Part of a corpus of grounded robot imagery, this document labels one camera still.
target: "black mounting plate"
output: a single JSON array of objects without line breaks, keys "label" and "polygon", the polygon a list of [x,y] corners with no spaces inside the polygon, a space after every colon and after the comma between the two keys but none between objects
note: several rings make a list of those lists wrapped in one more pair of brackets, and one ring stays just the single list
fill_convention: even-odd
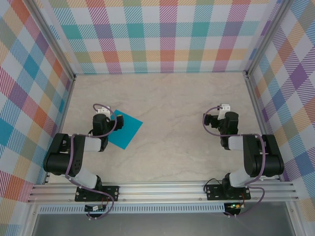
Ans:
[{"label": "black mounting plate", "polygon": [[223,192],[223,187],[221,184],[208,184],[206,185],[206,192],[207,192],[207,200],[243,200],[243,193],[245,200],[251,199],[251,193],[249,192],[248,188],[235,188],[239,191],[235,191],[235,193],[230,194],[231,198],[227,198]]},{"label": "black mounting plate", "polygon": [[[119,195],[119,186],[102,186],[99,190],[100,192],[107,193],[114,198],[116,202],[118,200]],[[91,192],[89,190],[85,190],[83,188],[77,187],[77,191],[75,194],[74,201],[75,202],[107,202],[106,196],[103,194]]]}]

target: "ventilated metal strip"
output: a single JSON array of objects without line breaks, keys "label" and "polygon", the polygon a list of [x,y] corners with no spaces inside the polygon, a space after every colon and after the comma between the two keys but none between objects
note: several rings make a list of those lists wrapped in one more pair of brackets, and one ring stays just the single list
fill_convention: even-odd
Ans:
[{"label": "ventilated metal strip", "polygon": [[[224,212],[223,203],[116,204],[110,213],[205,213]],[[39,214],[84,214],[84,205],[42,205]]]}]

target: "blue paper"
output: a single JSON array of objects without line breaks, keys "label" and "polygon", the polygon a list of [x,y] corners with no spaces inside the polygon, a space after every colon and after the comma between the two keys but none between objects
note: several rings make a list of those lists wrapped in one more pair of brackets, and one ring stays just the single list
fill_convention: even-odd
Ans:
[{"label": "blue paper", "polygon": [[126,149],[126,147],[131,142],[135,134],[138,132],[138,129],[141,127],[143,122],[119,110],[114,111],[114,113],[117,116],[118,115],[124,116],[124,126],[122,127],[122,129],[119,129],[111,133],[108,136],[108,141],[122,149]]}]

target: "plaid backdrop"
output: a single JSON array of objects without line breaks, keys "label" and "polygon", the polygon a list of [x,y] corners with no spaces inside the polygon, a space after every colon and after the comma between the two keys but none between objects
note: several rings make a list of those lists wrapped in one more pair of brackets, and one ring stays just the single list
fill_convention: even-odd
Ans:
[{"label": "plaid backdrop", "polygon": [[280,1],[36,0],[85,74],[243,71]]},{"label": "plaid backdrop", "polygon": [[0,235],[17,235],[70,79],[22,0],[0,1]]},{"label": "plaid backdrop", "polygon": [[315,230],[315,0],[294,2],[252,83]]}]

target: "gray floor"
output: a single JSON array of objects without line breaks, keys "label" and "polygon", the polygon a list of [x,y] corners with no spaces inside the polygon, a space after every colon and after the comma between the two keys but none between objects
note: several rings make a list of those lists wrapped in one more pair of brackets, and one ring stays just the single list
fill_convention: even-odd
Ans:
[{"label": "gray floor", "polygon": [[39,215],[33,236],[293,236],[285,203],[262,203],[237,219],[222,213]]},{"label": "gray floor", "polygon": [[83,165],[105,182],[222,179],[240,168],[243,154],[224,150],[202,127],[203,113],[221,103],[240,115],[239,133],[259,133],[242,73],[78,76],[63,132],[87,134],[94,103],[143,121],[125,150],[109,143],[85,153]]}]

